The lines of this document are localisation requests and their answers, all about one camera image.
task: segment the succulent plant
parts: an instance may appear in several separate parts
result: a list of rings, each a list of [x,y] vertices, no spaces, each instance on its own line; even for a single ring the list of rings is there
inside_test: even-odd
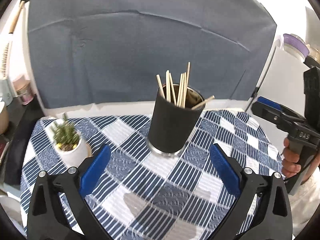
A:
[[[68,117],[63,114],[63,123],[57,124],[56,121],[50,127],[53,132],[53,139],[57,147],[62,151],[71,151],[77,147],[80,137],[73,123],[68,122]]]

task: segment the patchwork tablecloth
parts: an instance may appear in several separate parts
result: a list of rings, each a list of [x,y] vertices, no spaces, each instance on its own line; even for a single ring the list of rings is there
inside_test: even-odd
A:
[[[65,164],[52,147],[52,119],[39,120],[25,155],[21,211],[27,230],[31,193],[41,170],[62,173]],[[114,239],[206,239],[234,202],[212,166],[208,149],[218,143],[228,156],[256,173],[280,171],[281,157],[259,124],[244,112],[204,111],[180,157],[150,152],[146,135],[150,116],[71,119],[91,146],[110,145],[111,160],[92,194],[90,208]],[[65,194],[60,199],[71,227],[81,232]],[[252,202],[240,232],[253,218]]]

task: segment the blue rubber pad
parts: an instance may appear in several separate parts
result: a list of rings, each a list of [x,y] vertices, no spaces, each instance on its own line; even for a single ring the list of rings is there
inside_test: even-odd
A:
[[[227,155],[224,152],[220,152],[216,145],[211,145],[209,151],[212,165],[217,170],[227,191],[238,198],[241,194],[240,178],[225,158]]]
[[[111,158],[111,150],[108,145],[105,145],[100,153],[95,157],[94,161],[87,171],[80,178],[79,193],[84,198],[94,190],[100,176],[108,165]]]
[[[267,106],[270,106],[270,107],[272,107],[272,108],[275,108],[275,109],[277,109],[277,110],[279,110],[279,111],[282,111],[281,105],[277,104],[277,103],[274,102],[274,101],[271,101],[271,100],[266,99],[266,98],[264,98],[264,97],[259,97],[257,101],[260,102],[260,103],[262,103],[262,104],[265,104],[265,105],[267,105]]]

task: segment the silver screw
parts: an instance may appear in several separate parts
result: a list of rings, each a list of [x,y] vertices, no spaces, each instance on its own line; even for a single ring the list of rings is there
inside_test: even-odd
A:
[[[70,174],[74,174],[74,173],[76,173],[76,171],[77,171],[76,167],[71,167],[68,169],[68,173],[70,173]]]
[[[39,177],[44,177],[45,176],[45,171],[41,171],[41,172],[39,172]]]
[[[247,168],[244,168],[244,172],[245,172],[246,174],[251,174],[251,173],[252,173],[252,170],[247,167]]]
[[[275,177],[276,177],[277,179],[279,179],[279,178],[281,178],[281,174],[280,174],[279,172],[275,172]]]

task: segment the gray cloth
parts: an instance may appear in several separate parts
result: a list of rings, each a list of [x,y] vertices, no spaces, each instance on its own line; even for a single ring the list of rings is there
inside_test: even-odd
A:
[[[155,100],[160,74],[247,100],[276,23],[256,0],[31,0],[28,38],[47,108]]]

